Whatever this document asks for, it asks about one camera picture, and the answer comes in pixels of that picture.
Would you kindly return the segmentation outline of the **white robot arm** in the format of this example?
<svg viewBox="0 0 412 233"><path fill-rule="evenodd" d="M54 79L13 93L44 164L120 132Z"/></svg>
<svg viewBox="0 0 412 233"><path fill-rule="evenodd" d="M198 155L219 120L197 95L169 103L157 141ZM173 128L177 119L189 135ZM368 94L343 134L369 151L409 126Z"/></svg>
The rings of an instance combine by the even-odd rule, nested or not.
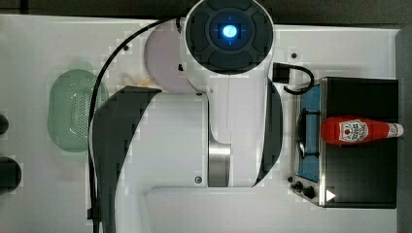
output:
<svg viewBox="0 0 412 233"><path fill-rule="evenodd" d="M152 190L254 187L281 153L269 13L257 0L199 0L179 36L188 93L127 85L92 117L93 233L150 233Z"/></svg>

